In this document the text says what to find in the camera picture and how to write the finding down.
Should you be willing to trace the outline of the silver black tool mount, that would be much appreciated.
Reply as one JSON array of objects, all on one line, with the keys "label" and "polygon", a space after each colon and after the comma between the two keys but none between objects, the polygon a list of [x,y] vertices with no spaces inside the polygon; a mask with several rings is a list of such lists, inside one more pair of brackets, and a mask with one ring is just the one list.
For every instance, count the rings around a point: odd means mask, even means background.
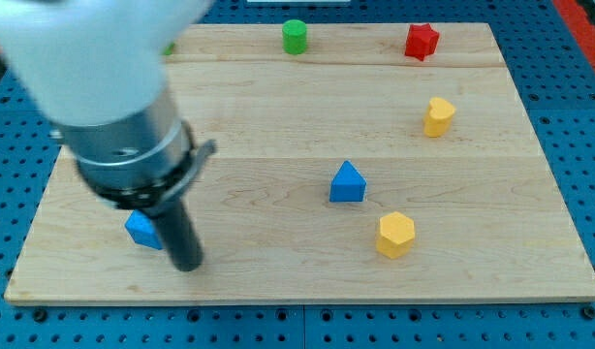
[{"label": "silver black tool mount", "polygon": [[197,143],[168,88],[145,109],[117,121],[54,123],[51,136],[69,147],[87,186],[117,209],[151,215],[180,202],[216,142]]}]

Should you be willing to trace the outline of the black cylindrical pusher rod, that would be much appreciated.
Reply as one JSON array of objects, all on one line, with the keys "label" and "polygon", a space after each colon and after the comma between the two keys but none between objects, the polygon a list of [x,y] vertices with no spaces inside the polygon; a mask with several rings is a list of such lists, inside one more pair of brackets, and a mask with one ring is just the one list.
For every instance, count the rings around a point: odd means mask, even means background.
[{"label": "black cylindrical pusher rod", "polygon": [[151,209],[149,220],[177,270],[192,271],[202,264],[203,249],[181,201],[161,209]]}]

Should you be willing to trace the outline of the green block behind arm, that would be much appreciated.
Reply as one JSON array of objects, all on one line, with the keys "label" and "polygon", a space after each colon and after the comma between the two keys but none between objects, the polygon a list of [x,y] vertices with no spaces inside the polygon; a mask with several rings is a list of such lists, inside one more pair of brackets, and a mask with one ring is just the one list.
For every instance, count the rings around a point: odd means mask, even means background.
[{"label": "green block behind arm", "polygon": [[165,47],[165,49],[163,50],[163,54],[164,54],[165,56],[172,55],[172,53],[173,53],[173,50],[174,50],[174,47],[175,47],[175,42],[172,42],[172,43],[170,43],[170,44],[169,44],[169,45],[167,45],[167,46]]}]

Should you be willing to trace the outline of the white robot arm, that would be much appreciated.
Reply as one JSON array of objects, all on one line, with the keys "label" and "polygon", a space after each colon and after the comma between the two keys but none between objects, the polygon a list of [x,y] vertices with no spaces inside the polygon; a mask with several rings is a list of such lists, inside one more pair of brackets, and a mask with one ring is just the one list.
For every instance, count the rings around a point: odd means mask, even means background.
[{"label": "white robot arm", "polygon": [[208,0],[0,1],[0,51],[88,187],[151,222],[173,265],[203,261],[183,195],[215,152],[179,115],[163,53]]}]

